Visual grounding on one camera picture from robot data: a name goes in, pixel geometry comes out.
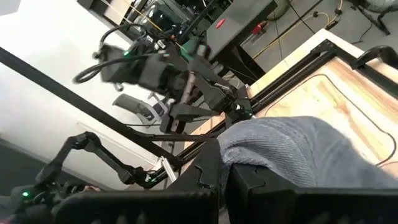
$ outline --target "white wall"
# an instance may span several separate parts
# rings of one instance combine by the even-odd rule
[[[22,0],[17,13],[0,16],[0,28],[1,47],[120,121],[140,123],[135,115],[111,106],[120,93],[101,83],[99,76],[72,84],[73,76],[97,63],[91,54],[108,30],[76,1]],[[116,34],[106,41],[128,47]],[[137,86],[125,86],[124,92],[142,100],[149,94]],[[0,138],[52,159],[68,136],[85,130],[100,134],[110,151],[127,164],[150,169],[157,161],[155,155],[0,63]],[[126,187],[112,169],[88,152],[74,151],[65,167],[114,189]]]

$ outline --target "black metal frame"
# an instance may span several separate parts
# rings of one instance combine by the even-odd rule
[[[311,75],[313,72],[324,66],[324,64],[326,64],[335,57],[342,59],[349,65],[355,65],[355,70],[357,72],[374,82],[388,94],[392,95],[395,98],[398,97],[398,84],[391,81],[390,79],[366,64],[358,66],[356,57],[352,56],[348,52],[345,52],[333,42],[325,40],[319,46],[315,47],[306,57],[304,57],[293,67],[288,69],[278,79],[276,79],[265,89],[260,91],[255,97],[251,98],[250,103],[252,106],[252,112],[254,114],[258,113],[260,110],[263,109],[263,107],[278,99],[284,93],[289,91],[295,85],[300,83],[306,77]],[[117,133],[135,142],[149,152],[159,157],[166,157],[173,165],[174,170],[179,170],[184,164],[194,159],[200,152],[200,148],[203,145],[202,142],[211,139],[210,137],[206,137],[203,135],[176,136],[141,133],[121,123],[114,117],[105,113],[101,109],[97,108],[95,105],[86,101],[82,97],[78,96],[76,93],[72,92],[68,88],[46,76],[42,72],[38,71],[36,68],[22,61],[21,59],[4,50],[3,48],[0,48],[0,62],[20,73],[29,80],[33,81],[34,83],[45,88],[54,95],[57,95],[59,98],[75,106],[82,112],[90,115],[107,127],[113,129]],[[224,130],[225,122],[222,122],[211,131],[210,136],[217,136]],[[196,143],[193,143],[179,155],[174,156],[171,153],[163,150],[158,145],[154,144],[154,141],[196,141]],[[155,186],[160,181],[165,179],[167,177],[167,174],[165,173],[165,170],[161,168],[155,173],[154,176],[157,176],[156,181],[149,183],[147,186],[145,186],[145,188],[151,188]]]
[[[356,57],[326,39],[320,45],[316,46],[307,56],[250,99],[253,113],[256,114],[260,112],[264,107],[270,105],[273,101],[277,100],[287,91],[310,76],[313,72],[336,57],[342,59],[350,66],[355,65],[357,62]],[[398,98],[398,84],[388,79],[369,65],[363,64],[354,70],[371,80],[394,98]],[[217,136],[224,130],[225,122],[222,122],[213,128],[210,134]],[[193,143],[177,155],[177,157],[183,158],[182,163],[186,164],[196,157],[200,152],[201,147],[203,147],[202,142]],[[166,178],[166,176],[159,174],[158,179],[162,180],[163,178]]]
[[[209,141],[212,140],[211,137],[207,136],[193,136],[186,134],[179,135],[155,135],[146,134],[136,131],[129,126],[121,123],[114,117],[105,113],[103,110],[99,109],[95,105],[91,104],[89,101],[80,97],[76,93],[72,92],[65,86],[59,84],[52,78],[48,77],[44,73],[40,72],[38,69],[19,59],[15,55],[11,54],[7,50],[0,47],[0,62],[5,64],[5,66],[13,69],[14,71],[20,73],[22,76],[28,78],[30,81],[38,84],[42,88],[45,88],[49,92],[58,96],[59,98],[65,100],[67,103],[78,108],[82,112],[90,115],[97,121],[103,123],[105,126],[113,129],[117,133],[121,134],[125,138],[131,140],[132,142],[138,144],[140,147],[148,150],[154,155],[160,157],[164,156],[167,158],[171,165],[176,169],[181,168],[183,165],[181,159],[173,156],[171,153],[163,150],[160,146],[154,144],[154,141]]]

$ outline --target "wooden tabletop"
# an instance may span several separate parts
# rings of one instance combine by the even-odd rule
[[[320,30],[248,88],[250,98],[303,59],[325,39],[359,57],[363,50],[327,30]],[[398,71],[375,59],[368,65],[398,83]],[[335,58],[310,75],[273,104],[258,112],[264,116],[316,116],[330,123],[351,139],[358,153],[373,164],[383,161],[396,147],[398,139],[398,101]],[[192,134],[206,134],[224,120],[213,117]],[[192,142],[186,142],[185,148]],[[383,169],[398,177],[398,153]]]

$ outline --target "gray towel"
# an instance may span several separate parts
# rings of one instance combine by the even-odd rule
[[[266,166],[302,187],[398,187],[392,176],[363,160],[349,139],[317,118],[242,121],[218,140],[223,186],[232,164],[252,164]]]

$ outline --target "red sticker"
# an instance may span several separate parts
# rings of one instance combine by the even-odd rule
[[[220,20],[220,21],[217,23],[216,28],[217,28],[217,29],[220,28],[220,26],[223,25],[224,21],[225,21],[225,19]]]

